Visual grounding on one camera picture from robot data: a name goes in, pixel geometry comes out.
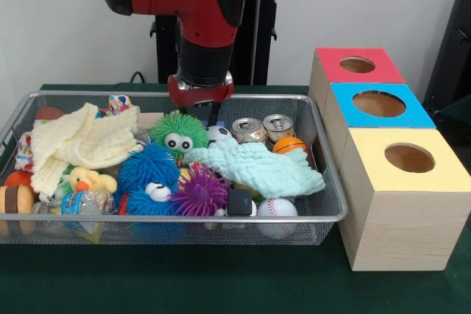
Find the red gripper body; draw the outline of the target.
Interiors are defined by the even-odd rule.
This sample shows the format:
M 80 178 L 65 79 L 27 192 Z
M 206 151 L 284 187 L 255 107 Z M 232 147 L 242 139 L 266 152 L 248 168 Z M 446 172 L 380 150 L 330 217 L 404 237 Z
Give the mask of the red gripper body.
M 197 107 L 211 103 L 222 103 L 230 98 L 234 84 L 228 71 L 224 82 L 214 87 L 198 87 L 184 82 L 176 74 L 168 77 L 168 92 L 172 103 L 178 108 Z

